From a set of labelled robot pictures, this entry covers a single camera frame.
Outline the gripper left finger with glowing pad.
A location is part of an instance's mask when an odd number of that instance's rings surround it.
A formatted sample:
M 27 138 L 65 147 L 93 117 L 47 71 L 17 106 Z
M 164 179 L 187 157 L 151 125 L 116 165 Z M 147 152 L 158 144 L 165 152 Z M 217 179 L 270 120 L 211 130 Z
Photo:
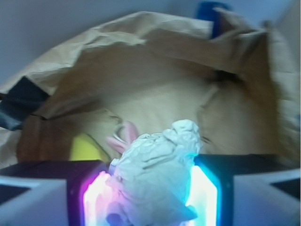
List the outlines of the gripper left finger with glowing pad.
M 107 166 L 93 161 L 34 161 L 0 170 L 2 226 L 107 226 Z

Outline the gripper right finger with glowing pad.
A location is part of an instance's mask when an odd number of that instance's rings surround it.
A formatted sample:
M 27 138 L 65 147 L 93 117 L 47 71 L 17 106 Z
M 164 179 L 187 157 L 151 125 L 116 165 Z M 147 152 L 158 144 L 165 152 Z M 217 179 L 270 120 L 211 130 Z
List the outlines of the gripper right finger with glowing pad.
M 212 155 L 194 159 L 188 205 L 190 226 L 298 226 L 298 160 L 272 154 Z

